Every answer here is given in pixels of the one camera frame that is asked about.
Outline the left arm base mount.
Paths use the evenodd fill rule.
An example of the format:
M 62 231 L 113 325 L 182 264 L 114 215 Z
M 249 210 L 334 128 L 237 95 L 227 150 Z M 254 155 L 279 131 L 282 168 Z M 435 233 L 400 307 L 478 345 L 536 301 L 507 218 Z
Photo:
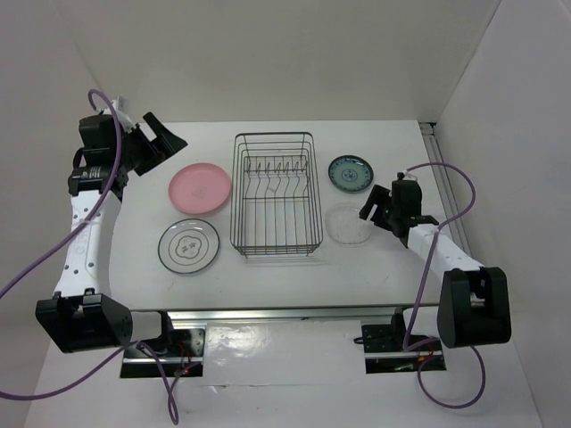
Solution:
M 168 379 L 198 378 L 203 376 L 203 355 L 206 328 L 204 325 L 175 329 L 165 344 L 150 342 L 164 374 Z M 121 360 L 120 378 L 151 379 L 160 378 L 160 369 L 152 353 L 138 347 L 124 353 Z

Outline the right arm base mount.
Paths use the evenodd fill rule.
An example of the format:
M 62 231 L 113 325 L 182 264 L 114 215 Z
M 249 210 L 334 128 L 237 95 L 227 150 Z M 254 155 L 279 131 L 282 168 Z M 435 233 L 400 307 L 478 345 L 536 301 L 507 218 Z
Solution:
M 362 325 L 353 343 L 361 346 L 367 375 L 446 371 L 440 342 L 428 343 L 418 350 L 405 351 L 400 336 L 391 325 Z

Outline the blue floral ceramic plate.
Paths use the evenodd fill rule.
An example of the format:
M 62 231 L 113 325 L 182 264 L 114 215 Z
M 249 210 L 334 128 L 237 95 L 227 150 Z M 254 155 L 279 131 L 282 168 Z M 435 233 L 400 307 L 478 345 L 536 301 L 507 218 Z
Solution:
M 333 159 L 327 175 L 335 188 L 345 193 L 360 193 L 367 190 L 374 180 L 374 170 L 359 156 L 342 155 Z

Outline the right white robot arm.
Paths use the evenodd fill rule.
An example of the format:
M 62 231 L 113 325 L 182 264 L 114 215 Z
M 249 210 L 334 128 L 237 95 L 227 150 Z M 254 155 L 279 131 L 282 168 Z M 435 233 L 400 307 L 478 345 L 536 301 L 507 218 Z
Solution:
M 389 189 L 374 185 L 359 217 L 392 233 L 425 262 L 409 317 L 391 325 L 389 338 L 400 350 L 423 341 L 415 323 L 430 274 L 441 281 L 434 320 L 435 339 L 450 349 L 503 344 L 511 338 L 508 280 L 499 267 L 486 267 L 443 234 L 444 225 L 422 213 L 422 190 L 414 179 L 397 175 Z

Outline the clear glass plate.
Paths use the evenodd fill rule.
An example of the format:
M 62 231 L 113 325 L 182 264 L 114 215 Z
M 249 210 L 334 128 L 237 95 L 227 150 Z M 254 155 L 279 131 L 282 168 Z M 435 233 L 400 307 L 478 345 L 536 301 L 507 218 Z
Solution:
M 353 203 L 338 203 L 331 206 L 325 216 L 329 237 L 338 244 L 353 246 L 369 240 L 372 228 L 360 218 L 360 208 Z

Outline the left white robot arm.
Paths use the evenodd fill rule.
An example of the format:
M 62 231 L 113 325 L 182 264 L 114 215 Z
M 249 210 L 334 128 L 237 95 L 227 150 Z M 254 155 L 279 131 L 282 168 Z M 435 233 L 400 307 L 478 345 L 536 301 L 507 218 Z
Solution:
M 129 172 L 142 176 L 187 146 L 153 113 L 143 119 L 154 139 L 128 119 L 115 122 L 109 113 L 79 122 L 83 145 L 68 178 L 71 239 L 53 296 L 38 301 L 35 310 L 37 321 L 63 353 L 138 341 L 157 356 L 175 348 L 176 334 L 165 311 L 133 311 L 111 293 L 112 238 Z

